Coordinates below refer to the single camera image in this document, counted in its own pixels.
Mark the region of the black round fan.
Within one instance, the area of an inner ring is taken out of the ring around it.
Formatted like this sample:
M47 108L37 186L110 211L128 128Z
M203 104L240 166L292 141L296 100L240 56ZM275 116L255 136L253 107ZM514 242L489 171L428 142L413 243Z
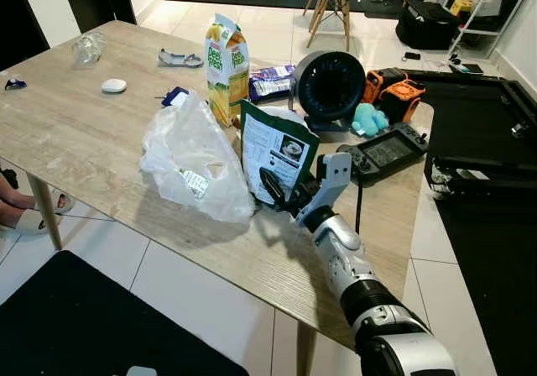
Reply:
M366 70L348 51L320 50L295 67L291 100L315 132L348 132L365 92Z

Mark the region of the black handheld controller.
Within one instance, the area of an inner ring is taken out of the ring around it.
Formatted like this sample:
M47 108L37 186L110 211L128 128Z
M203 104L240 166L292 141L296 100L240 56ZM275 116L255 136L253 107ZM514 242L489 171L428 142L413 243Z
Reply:
M415 164L427 146L427 133L414 130L409 123L395 123L368 141L344 144L336 151L352 156L352 177L368 187Z

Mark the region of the black metal gantry frame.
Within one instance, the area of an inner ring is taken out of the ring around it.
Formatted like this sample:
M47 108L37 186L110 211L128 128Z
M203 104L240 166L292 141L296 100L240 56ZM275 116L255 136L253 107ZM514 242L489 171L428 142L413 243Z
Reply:
M536 188L534 98L518 81L413 70L433 108L425 164L440 198L526 195Z

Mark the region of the white oval puck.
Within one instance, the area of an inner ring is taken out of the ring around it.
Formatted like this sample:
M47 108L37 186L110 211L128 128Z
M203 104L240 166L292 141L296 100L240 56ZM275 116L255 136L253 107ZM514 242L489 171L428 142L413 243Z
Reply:
M101 84L101 91L107 95L118 95L118 93L126 91L127 85L127 82L122 80L122 78L107 78Z

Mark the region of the white plastic bag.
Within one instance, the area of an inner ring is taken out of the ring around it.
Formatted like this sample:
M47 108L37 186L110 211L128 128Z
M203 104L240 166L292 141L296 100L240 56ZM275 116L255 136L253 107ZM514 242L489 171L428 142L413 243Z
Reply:
M204 97L189 91L162 107L143 138L139 168L162 199L218 222L246 223L253 202L241 161Z

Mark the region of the teal plush toy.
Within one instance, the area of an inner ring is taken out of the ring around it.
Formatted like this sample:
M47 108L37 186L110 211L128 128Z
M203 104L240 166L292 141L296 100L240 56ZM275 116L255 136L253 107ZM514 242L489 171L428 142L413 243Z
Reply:
M384 112L378 110L373 104L361 102L357 104L352 118L352 131L360 137L376 137L386 130L390 122Z

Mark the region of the orange black device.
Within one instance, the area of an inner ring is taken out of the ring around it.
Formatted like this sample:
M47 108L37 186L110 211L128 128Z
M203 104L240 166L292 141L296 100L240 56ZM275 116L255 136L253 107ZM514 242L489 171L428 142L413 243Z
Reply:
M425 84L410 80L399 68L369 70L365 84L362 102L373 104L390 124L409 123L427 91Z

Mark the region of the yellow green juice carton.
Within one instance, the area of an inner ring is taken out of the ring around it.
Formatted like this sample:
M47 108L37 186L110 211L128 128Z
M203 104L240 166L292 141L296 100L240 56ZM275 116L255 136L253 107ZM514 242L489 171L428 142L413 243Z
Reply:
M249 51L241 28L217 13L205 30L205 76L208 104L222 128L231 126L249 99Z

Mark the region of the blue white small carton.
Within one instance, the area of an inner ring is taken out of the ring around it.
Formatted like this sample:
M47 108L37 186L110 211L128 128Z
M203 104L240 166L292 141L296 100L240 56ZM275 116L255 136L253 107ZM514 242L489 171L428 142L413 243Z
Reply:
M185 104L185 100L190 96L190 92L185 88L176 87L169 91L161 101L162 107L181 107Z

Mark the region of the green white printed pouch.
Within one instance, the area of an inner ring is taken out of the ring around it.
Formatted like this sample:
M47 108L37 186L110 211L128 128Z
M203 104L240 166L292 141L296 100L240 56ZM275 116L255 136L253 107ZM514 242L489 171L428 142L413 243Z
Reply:
M287 107L257 107L249 100L239 101L239 107L241 159L249 190L258 202L273 205L272 196L262 185L261 169L274 174L287 196L296 185L310 179L320 138L297 112Z

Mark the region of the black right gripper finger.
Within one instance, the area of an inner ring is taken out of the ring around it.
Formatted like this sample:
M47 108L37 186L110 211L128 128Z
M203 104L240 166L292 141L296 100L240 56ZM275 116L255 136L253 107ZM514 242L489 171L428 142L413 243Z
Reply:
M266 168L261 168L260 181L262 187L272 200L272 207L288 206L287 193L284 192L283 186L279 183L279 180L277 180L277 177L273 171Z

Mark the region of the grey blue small object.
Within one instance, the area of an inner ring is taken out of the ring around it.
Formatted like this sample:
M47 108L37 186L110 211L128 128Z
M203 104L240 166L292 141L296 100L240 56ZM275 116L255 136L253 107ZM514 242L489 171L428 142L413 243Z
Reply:
M166 68L201 68L203 59L197 54L176 54L171 51L161 49L158 53L159 64Z

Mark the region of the clear crumpled plastic bottle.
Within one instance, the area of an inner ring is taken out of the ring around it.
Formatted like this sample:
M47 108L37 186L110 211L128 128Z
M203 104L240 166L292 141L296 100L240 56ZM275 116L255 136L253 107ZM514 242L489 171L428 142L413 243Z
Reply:
M107 46L104 35L101 32L85 32L73 39L70 47L74 59L73 65L76 68L88 68L95 65L102 56L103 50Z

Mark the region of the blue white snack packet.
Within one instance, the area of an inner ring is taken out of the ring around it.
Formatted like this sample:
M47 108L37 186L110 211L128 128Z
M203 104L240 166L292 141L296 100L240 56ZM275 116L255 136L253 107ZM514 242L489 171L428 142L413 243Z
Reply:
M258 104L288 97L295 65L265 66L249 71L249 100Z

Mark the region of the light wooden table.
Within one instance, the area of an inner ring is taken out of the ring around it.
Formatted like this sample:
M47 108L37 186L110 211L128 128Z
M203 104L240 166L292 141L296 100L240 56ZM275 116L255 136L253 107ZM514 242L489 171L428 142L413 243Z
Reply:
M203 70L164 68L159 50L202 45L119 20L97 32L107 46L89 68L73 65L72 39L12 66L28 85L0 86L0 158L353 347L325 262L291 215L257 210L244 225L218 222L162 199L139 168L159 97L177 86L205 93ZM102 92L107 78L122 78L126 91Z

